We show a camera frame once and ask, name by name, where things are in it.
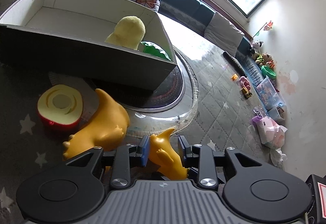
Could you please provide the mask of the small orange dinosaur toy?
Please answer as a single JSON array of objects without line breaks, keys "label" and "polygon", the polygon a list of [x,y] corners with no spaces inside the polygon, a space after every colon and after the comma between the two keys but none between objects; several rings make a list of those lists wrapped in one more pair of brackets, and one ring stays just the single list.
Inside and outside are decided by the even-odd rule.
[{"label": "small orange dinosaur toy", "polygon": [[149,160],[158,165],[158,172],[170,180],[184,180],[188,176],[188,169],[183,167],[180,156],[170,144],[170,136],[175,129],[168,128],[160,134],[149,137]]}]

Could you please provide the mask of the green toy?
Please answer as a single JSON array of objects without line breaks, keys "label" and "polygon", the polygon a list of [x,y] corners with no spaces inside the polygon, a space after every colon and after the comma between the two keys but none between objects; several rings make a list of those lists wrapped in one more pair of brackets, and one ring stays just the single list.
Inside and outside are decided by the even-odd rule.
[{"label": "green toy", "polygon": [[169,55],[156,43],[142,41],[141,45],[143,46],[143,53],[147,53],[147,54],[162,58],[164,60],[171,61],[171,58],[169,57]]}]

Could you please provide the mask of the yellow plush duck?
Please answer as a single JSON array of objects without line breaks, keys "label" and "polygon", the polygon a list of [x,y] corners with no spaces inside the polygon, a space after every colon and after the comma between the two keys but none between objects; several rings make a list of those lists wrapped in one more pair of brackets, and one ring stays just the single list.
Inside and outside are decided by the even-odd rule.
[{"label": "yellow plush duck", "polygon": [[145,25],[136,16],[123,17],[114,31],[106,38],[105,43],[137,50],[145,35]]}]

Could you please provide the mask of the large orange dinosaur toy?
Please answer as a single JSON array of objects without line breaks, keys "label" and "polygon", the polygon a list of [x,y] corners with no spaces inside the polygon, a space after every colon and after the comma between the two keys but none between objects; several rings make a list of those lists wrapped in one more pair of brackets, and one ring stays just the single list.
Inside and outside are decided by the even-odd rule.
[{"label": "large orange dinosaur toy", "polygon": [[126,109],[104,90],[96,89],[95,92],[99,100],[98,109],[81,130],[63,143],[65,161],[95,146],[112,151],[126,136],[130,125]]}]

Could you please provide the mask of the grey quilted floor mat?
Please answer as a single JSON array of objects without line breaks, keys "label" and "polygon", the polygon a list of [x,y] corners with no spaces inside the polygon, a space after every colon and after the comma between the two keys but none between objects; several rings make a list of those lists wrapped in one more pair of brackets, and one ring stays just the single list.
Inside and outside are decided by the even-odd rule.
[{"label": "grey quilted floor mat", "polygon": [[[1,15],[17,0],[1,0]],[[269,149],[261,144],[252,126],[254,110],[261,107],[257,93],[246,99],[239,81],[232,81],[234,68],[223,57],[223,50],[182,24],[157,13],[171,41],[185,56],[198,81],[198,109],[189,125],[174,131],[170,144],[184,135],[190,144],[200,143],[224,151],[235,147],[269,160]],[[55,131],[41,122],[37,113],[40,96],[55,85],[78,90],[83,112],[73,131]],[[16,202],[19,185],[63,159],[72,134],[77,133],[98,109],[99,100],[84,79],[52,71],[23,71],[1,62],[1,223],[20,223]],[[141,138],[126,136],[122,143],[138,143]]]}]

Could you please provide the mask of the pink toy bag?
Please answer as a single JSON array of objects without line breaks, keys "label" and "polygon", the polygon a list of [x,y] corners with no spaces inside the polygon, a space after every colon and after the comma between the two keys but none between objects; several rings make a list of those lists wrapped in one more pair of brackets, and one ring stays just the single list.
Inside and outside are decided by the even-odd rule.
[{"label": "pink toy bag", "polygon": [[287,128],[279,125],[271,117],[255,116],[251,119],[252,124],[257,128],[260,141],[270,149],[279,149],[285,143]]}]

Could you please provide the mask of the yellow toy truck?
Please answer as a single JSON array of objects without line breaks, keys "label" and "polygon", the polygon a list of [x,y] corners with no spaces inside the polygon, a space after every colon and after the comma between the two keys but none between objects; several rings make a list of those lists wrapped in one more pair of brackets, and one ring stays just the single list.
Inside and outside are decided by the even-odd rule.
[{"label": "yellow toy truck", "polygon": [[251,93],[250,90],[248,90],[246,87],[243,87],[243,88],[241,89],[241,92],[242,92],[243,96],[244,96],[246,99],[252,97],[252,93]]}]

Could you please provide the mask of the pink toy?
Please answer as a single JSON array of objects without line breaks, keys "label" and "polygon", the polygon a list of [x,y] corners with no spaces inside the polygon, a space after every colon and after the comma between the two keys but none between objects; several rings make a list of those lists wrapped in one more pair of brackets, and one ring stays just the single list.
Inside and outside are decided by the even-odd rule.
[{"label": "pink toy", "polygon": [[248,91],[250,91],[250,89],[251,89],[250,82],[248,81],[248,79],[245,76],[240,77],[239,83],[240,83],[241,87],[246,88]]}]

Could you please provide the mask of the half apple toy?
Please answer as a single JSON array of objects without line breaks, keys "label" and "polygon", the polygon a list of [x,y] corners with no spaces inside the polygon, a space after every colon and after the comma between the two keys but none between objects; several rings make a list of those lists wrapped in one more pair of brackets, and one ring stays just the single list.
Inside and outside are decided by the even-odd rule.
[{"label": "half apple toy", "polygon": [[83,112],[81,93],[67,85],[55,85],[37,102],[37,113],[43,125],[55,131],[73,131]]}]

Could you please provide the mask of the clear plastic toy bin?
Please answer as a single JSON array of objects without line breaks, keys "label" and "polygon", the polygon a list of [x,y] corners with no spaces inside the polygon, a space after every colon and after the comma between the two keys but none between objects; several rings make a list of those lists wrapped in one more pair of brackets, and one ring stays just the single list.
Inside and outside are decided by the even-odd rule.
[{"label": "clear plastic toy bin", "polygon": [[281,94],[274,88],[269,77],[265,77],[265,79],[258,84],[256,91],[264,104],[268,116],[276,122],[285,121],[287,106]]}]

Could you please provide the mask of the black roll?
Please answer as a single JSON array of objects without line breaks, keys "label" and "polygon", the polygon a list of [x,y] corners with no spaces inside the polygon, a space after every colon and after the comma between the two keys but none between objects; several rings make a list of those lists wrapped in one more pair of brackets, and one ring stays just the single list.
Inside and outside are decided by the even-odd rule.
[{"label": "black roll", "polygon": [[227,51],[223,52],[223,57],[241,77],[247,77],[246,72],[244,71],[243,67],[240,65],[237,59],[231,56]]}]

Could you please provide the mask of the green bowl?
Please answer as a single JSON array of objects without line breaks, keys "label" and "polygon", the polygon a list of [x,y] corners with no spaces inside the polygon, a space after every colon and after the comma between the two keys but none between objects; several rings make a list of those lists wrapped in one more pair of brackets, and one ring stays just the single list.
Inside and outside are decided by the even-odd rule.
[{"label": "green bowl", "polygon": [[266,65],[263,65],[261,67],[261,73],[264,77],[269,77],[271,80],[276,79],[276,73],[271,68],[267,67]]}]

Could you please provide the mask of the stuffed animals pile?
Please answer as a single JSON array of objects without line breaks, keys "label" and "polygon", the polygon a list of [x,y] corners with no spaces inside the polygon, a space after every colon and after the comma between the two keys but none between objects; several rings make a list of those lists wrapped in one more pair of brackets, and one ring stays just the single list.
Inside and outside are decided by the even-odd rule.
[{"label": "stuffed animals pile", "polygon": [[252,49],[255,51],[252,55],[252,58],[259,68],[261,68],[262,66],[266,66],[270,69],[274,69],[275,63],[273,61],[272,55],[267,53],[259,53],[256,51],[256,49],[261,48],[262,44],[263,41],[260,40],[252,43]]}]

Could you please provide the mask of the grey folded blanket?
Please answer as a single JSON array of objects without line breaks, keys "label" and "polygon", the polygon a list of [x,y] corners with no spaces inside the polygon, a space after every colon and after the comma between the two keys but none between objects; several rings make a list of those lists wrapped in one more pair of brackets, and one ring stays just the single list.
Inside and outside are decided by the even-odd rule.
[{"label": "grey folded blanket", "polygon": [[235,57],[244,33],[216,12],[204,31],[204,38]]}]

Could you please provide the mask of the blue sofa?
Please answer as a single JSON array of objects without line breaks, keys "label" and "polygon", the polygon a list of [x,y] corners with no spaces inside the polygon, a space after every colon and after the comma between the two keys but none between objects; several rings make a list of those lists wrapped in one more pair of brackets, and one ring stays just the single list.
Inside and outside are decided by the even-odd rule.
[{"label": "blue sofa", "polygon": [[[183,24],[203,37],[206,27],[216,12],[201,0],[161,0],[158,10],[158,13]],[[252,82],[258,85],[262,82],[263,76],[252,58],[254,52],[252,43],[244,36],[235,57],[247,70]]]}]

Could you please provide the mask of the white cardboard box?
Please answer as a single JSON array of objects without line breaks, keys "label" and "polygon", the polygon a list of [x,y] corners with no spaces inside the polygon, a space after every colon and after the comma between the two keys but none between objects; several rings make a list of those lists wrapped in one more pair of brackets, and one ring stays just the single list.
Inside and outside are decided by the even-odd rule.
[{"label": "white cardboard box", "polygon": [[[142,20],[144,40],[168,59],[106,42],[127,16]],[[1,62],[82,78],[131,106],[145,102],[177,65],[158,14],[130,0],[17,0],[1,15]]]}]

